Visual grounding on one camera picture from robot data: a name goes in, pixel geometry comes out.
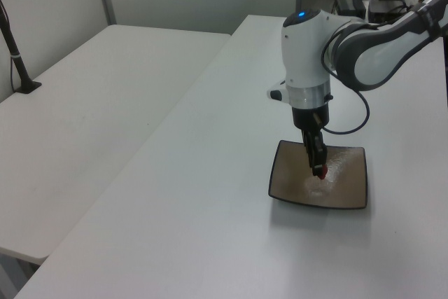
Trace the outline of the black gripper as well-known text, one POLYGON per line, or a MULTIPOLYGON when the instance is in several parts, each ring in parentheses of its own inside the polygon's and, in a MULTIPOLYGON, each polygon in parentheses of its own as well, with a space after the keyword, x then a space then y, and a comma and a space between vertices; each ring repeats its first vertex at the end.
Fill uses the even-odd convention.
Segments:
POLYGON ((327 147, 323 142, 321 132, 330 120, 327 104, 315 109, 297 109, 292 107, 293 123, 302 130, 302 139, 307 152, 312 173, 318 178, 325 178, 327 174, 327 147))

